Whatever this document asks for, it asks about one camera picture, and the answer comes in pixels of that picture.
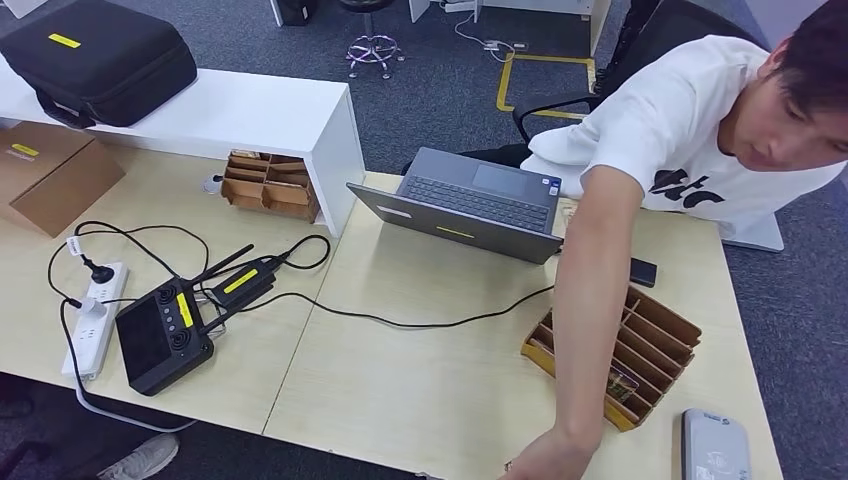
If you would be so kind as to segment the person's right hand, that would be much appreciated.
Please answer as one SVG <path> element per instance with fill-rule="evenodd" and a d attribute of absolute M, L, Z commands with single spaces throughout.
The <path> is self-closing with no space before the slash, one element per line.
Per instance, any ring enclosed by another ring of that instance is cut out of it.
<path fill-rule="evenodd" d="M 501 480 L 580 480 L 600 444 L 600 436 L 552 428 L 505 466 Z"/>

